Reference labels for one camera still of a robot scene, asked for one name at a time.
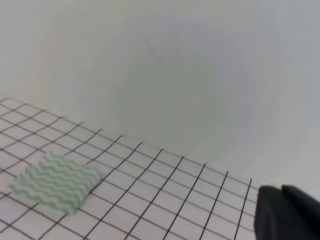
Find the wavy green object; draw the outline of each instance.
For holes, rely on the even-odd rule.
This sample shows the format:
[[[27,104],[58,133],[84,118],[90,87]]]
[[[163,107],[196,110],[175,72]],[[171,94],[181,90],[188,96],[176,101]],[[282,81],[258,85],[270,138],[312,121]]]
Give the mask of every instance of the wavy green object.
[[[100,176],[96,167],[78,164],[50,152],[38,163],[26,167],[8,187],[18,196],[73,215],[98,184]]]

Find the black object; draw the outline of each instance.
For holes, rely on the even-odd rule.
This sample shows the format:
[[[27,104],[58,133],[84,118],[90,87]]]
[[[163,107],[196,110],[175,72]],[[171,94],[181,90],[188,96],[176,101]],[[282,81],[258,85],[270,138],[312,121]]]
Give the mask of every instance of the black object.
[[[295,186],[259,188],[257,240],[320,240],[320,203]]]

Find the white background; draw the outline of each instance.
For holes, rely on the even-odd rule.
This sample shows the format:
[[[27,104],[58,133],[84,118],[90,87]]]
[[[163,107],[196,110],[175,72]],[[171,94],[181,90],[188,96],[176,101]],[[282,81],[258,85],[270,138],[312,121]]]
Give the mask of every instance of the white background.
[[[0,95],[320,197],[319,7],[3,0]]]

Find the white surface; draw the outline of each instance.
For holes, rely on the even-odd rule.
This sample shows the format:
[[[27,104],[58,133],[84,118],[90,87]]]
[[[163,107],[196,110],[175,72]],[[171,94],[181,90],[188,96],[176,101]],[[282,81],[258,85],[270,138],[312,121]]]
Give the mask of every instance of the white surface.
[[[14,102],[7,99],[0,101],[0,106],[11,110],[8,106]],[[17,121],[17,126],[8,126],[7,130],[0,132],[0,136],[13,140],[3,147],[0,154],[0,169],[3,170],[0,174],[0,190],[3,192],[0,192],[0,197],[4,203],[0,206],[1,220],[4,221],[0,225],[0,239],[2,236],[17,239],[21,233],[21,239],[36,240],[50,240],[54,236],[75,240],[123,240],[127,235],[131,240],[162,240],[167,231],[166,240],[199,240],[202,231],[204,236],[209,234],[213,239],[250,239],[257,197],[257,189],[250,186],[251,180],[226,171],[217,172],[148,144],[135,144],[137,141],[127,136],[118,135],[111,141],[105,131],[105,136],[102,136],[101,130],[96,131],[86,124],[76,125],[47,111],[41,113],[31,105],[21,103],[15,110],[18,115],[26,116],[34,111],[36,116],[22,121],[12,119]],[[39,118],[43,113],[50,117]],[[6,114],[9,113],[0,115],[0,119],[4,120]],[[42,124],[47,119],[52,121],[48,125]],[[22,123],[26,122],[39,123],[42,130],[54,130],[61,134],[48,131],[45,136],[40,135],[41,128],[35,131],[24,129]],[[19,130],[27,131],[28,135],[16,139]],[[82,139],[72,136],[73,132],[81,132],[78,136]],[[39,139],[24,141],[29,136],[37,136],[47,142],[39,147]],[[101,138],[111,141],[112,145],[105,141],[101,146],[103,141],[98,141]],[[81,144],[70,148],[66,144],[70,139],[77,139]],[[113,154],[110,150],[114,145],[117,145],[117,152]],[[86,151],[81,152],[82,147],[90,147],[104,154],[100,157],[89,156]],[[96,189],[86,197],[73,216],[66,216],[34,201],[26,201],[10,193],[7,188],[7,184],[14,181],[26,166],[40,161],[43,154],[50,150],[65,154],[67,159],[81,164],[99,167],[104,172]],[[148,155],[155,150],[156,156]],[[235,236],[238,226],[239,236]]]
[[[320,197],[319,7],[3,0],[0,93]]]

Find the grid paper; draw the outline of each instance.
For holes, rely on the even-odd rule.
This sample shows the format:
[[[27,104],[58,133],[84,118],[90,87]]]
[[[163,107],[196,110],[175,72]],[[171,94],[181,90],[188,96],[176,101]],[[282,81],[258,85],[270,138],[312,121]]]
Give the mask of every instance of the grid paper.
[[[74,216],[7,188],[50,150],[104,172]],[[1,239],[255,239],[252,179],[12,98],[0,100],[0,173]]]

